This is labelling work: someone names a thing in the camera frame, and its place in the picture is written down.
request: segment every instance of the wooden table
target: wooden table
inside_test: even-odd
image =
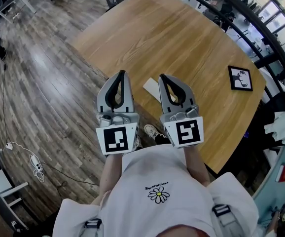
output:
[[[159,119],[161,104],[143,89],[161,73],[194,92],[204,119],[204,162],[216,173],[228,161],[256,111],[265,80],[223,30],[180,0],[125,0],[72,44],[92,66],[111,77],[129,74],[134,99]],[[231,90],[228,65],[250,70],[253,92]]]

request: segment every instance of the wooden floor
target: wooden floor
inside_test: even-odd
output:
[[[30,0],[32,14],[20,2],[13,14],[21,14],[9,24],[1,19],[0,36],[8,51],[5,62],[4,109],[7,141],[32,150],[41,161],[69,176],[99,183],[105,156],[101,154],[95,128],[96,97],[107,78],[85,63],[70,46],[76,35],[107,9],[106,0]],[[6,143],[3,121],[3,63],[0,60],[0,148]],[[157,123],[137,106],[143,126]],[[143,143],[152,142],[144,137]],[[64,198],[90,203],[98,187],[67,179],[45,167],[45,182],[33,176],[29,152],[14,146],[0,161],[15,185],[29,182],[21,194],[25,204],[44,220],[61,203],[55,185]]]

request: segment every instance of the shoe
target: shoe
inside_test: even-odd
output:
[[[137,138],[136,138],[136,142],[135,142],[135,148],[138,148],[138,147],[143,148],[142,140],[140,139],[140,137],[139,137],[139,136],[137,136]]]
[[[143,127],[144,132],[149,135],[150,138],[155,139],[155,137],[157,135],[159,135],[160,133],[158,132],[157,128],[154,127],[152,124],[147,124]]]

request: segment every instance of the daisy print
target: daisy print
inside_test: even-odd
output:
[[[159,188],[155,188],[153,189],[153,191],[149,192],[148,197],[151,200],[155,200],[156,203],[164,203],[164,201],[166,201],[170,195],[167,192],[163,192],[163,190],[164,188],[162,186],[160,186]]]

